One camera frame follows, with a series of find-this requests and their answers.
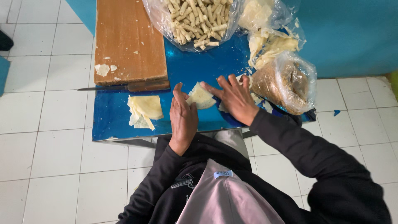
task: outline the finger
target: finger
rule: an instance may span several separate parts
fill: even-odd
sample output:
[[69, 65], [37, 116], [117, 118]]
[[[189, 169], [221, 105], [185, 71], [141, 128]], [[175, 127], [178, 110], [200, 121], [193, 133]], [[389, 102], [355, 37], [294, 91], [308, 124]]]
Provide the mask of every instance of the finger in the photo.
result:
[[234, 74], [230, 74], [228, 76], [228, 80], [229, 80], [229, 83], [231, 83], [231, 86], [238, 86], [239, 85], [238, 80], [236, 79], [236, 76]]
[[189, 98], [189, 95], [188, 94], [186, 94], [186, 93], [184, 93], [184, 92], [181, 92], [182, 93], [182, 96], [184, 97], [184, 100], [187, 100], [188, 98]]
[[181, 93], [182, 83], [178, 83], [173, 90], [173, 95], [176, 98], [178, 104], [183, 104], [185, 102], [184, 96]]
[[225, 89], [230, 89], [230, 88], [231, 88], [231, 85], [226, 81], [225, 77], [222, 76], [222, 75], [217, 79], [217, 82], [219, 83], [219, 85], [220, 85], [224, 90], [225, 90]]
[[245, 90], [249, 90], [250, 78], [247, 75], [242, 75], [242, 79], [243, 79], [243, 88]]
[[192, 112], [193, 118], [197, 120], [198, 119], [198, 109], [196, 107], [196, 102], [193, 102], [191, 104], [191, 112]]
[[203, 87], [203, 89], [209, 91], [211, 94], [213, 94], [221, 99], [222, 93], [223, 93], [222, 90], [216, 89], [213, 86], [211, 86], [205, 82], [201, 82], [200, 85]]

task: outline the black jacket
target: black jacket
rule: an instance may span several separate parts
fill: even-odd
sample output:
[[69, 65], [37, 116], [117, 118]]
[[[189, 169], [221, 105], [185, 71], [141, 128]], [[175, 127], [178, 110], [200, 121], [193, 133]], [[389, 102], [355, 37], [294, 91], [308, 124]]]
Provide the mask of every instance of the black jacket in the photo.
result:
[[239, 152], [197, 134], [182, 157], [168, 146], [170, 139], [158, 139], [155, 162], [119, 214], [118, 224], [174, 224], [209, 158], [251, 185], [287, 224], [391, 223], [382, 187], [372, 181], [364, 166], [336, 145], [262, 109], [250, 130], [286, 156], [304, 176], [317, 179], [308, 194], [311, 212], [253, 174], [249, 160]]

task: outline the person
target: person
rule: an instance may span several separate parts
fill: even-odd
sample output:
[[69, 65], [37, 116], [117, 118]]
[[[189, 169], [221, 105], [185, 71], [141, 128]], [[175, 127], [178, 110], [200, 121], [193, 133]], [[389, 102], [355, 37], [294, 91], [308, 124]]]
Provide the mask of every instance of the person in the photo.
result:
[[230, 114], [283, 154], [304, 176], [316, 178], [308, 204], [297, 206], [287, 194], [252, 173], [240, 152], [197, 134], [195, 103], [175, 86], [170, 109], [173, 134], [158, 138], [154, 164], [120, 213], [127, 223], [391, 223], [383, 189], [370, 172], [338, 146], [258, 108], [249, 78], [239, 85], [220, 76], [222, 90], [202, 82]]

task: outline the floor tile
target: floor tile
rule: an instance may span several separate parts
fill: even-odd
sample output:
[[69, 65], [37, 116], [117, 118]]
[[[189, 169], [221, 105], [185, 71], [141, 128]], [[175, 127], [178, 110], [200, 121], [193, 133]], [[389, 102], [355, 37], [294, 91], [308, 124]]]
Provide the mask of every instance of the floor tile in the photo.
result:
[[127, 169], [128, 146], [91, 141], [92, 129], [84, 131], [81, 173]]
[[53, 55], [91, 54], [93, 35], [84, 24], [58, 24]]
[[250, 160], [250, 165], [252, 165], [252, 173], [257, 175], [257, 166], [256, 166], [256, 160], [254, 157], [249, 157]]
[[321, 128], [319, 126], [318, 118], [316, 118], [316, 121], [304, 122], [302, 124], [302, 128], [304, 128], [307, 131], [311, 132], [315, 136], [322, 137], [322, 131], [321, 131]]
[[90, 80], [88, 82], [88, 87], [90, 87], [90, 88], [96, 86], [96, 84], [94, 83], [94, 72], [95, 72], [94, 55], [91, 55]]
[[308, 195], [301, 196], [302, 203], [304, 204], [304, 209], [307, 210], [307, 211], [311, 211], [311, 207], [308, 204], [307, 198], [308, 198]]
[[7, 23], [15, 24], [18, 20], [22, 0], [12, 0], [10, 12], [8, 13]]
[[360, 164], [364, 165], [366, 167], [365, 161], [363, 160], [362, 152], [359, 148], [359, 146], [353, 146], [353, 147], [345, 147], [341, 148], [348, 154], [352, 155]]
[[39, 131], [84, 128], [86, 104], [86, 91], [46, 91]]
[[321, 79], [316, 81], [317, 112], [346, 110], [343, 97], [336, 79]]
[[76, 15], [73, 9], [65, 0], [61, 0], [59, 8], [58, 24], [82, 24], [83, 22]]
[[50, 55], [56, 24], [17, 24], [10, 56]]
[[292, 199], [295, 201], [295, 203], [297, 204], [297, 206], [298, 206], [299, 208], [304, 209], [304, 204], [302, 203], [302, 198], [301, 198], [301, 196], [292, 197]]
[[389, 142], [377, 109], [349, 110], [348, 113], [360, 145]]
[[253, 151], [253, 144], [252, 144], [252, 138], [245, 138], [243, 139], [245, 141], [246, 149], [248, 150], [249, 157], [254, 156], [254, 151]]
[[86, 88], [90, 77], [91, 55], [53, 55], [46, 90]]
[[86, 108], [86, 124], [84, 125], [85, 128], [93, 127], [95, 97], [96, 97], [96, 91], [88, 91], [87, 108]]
[[7, 22], [8, 11], [10, 10], [12, 0], [0, 1], [0, 24]]
[[301, 174], [298, 170], [296, 170], [298, 185], [300, 186], [301, 195], [307, 195], [310, 193], [312, 186], [316, 182], [316, 178], [309, 178]]
[[0, 181], [30, 177], [37, 132], [0, 135]]
[[341, 111], [337, 116], [333, 116], [333, 112], [317, 113], [317, 116], [326, 140], [339, 147], [358, 145], [347, 111]]
[[376, 108], [366, 78], [338, 79], [348, 110]]
[[398, 107], [377, 109], [390, 141], [398, 141]]
[[84, 129], [39, 132], [31, 177], [80, 173]]
[[397, 99], [386, 77], [367, 77], [366, 80], [377, 107], [398, 106]]
[[390, 211], [392, 223], [398, 222], [398, 183], [381, 185], [384, 190], [384, 201]]
[[253, 136], [252, 143], [255, 156], [280, 154], [278, 150], [266, 144], [259, 136]]
[[398, 182], [398, 161], [390, 143], [360, 147], [374, 182], [378, 184]]
[[81, 174], [76, 224], [117, 219], [126, 205], [126, 194], [126, 169]]
[[[15, 24], [0, 24], [0, 30], [12, 39], [14, 36]], [[0, 56], [7, 57], [9, 53], [10, 51], [0, 51]]]
[[56, 24], [60, 0], [23, 0], [19, 24]]
[[127, 184], [127, 203], [129, 203], [130, 196], [138, 188], [138, 185], [144, 180], [150, 169], [151, 167], [129, 169], [129, 178]]
[[36, 132], [43, 95], [44, 92], [4, 93], [0, 97], [0, 134]]
[[0, 182], [0, 222], [22, 223], [29, 180]]
[[259, 177], [291, 197], [300, 196], [295, 168], [284, 155], [256, 156], [255, 159]]
[[154, 157], [155, 149], [129, 145], [129, 169], [151, 167]]
[[24, 224], [74, 223], [79, 174], [31, 179]]
[[11, 66], [4, 92], [45, 90], [50, 56], [8, 57], [8, 60], [11, 62]]

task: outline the blue wall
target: blue wall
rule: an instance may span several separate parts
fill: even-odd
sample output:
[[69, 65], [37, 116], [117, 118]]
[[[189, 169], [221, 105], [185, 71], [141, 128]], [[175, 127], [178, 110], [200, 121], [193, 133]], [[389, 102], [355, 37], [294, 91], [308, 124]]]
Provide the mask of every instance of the blue wall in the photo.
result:
[[[95, 34], [96, 0], [66, 1]], [[398, 0], [303, 0], [297, 16], [307, 39], [300, 55], [319, 78], [398, 69]]]

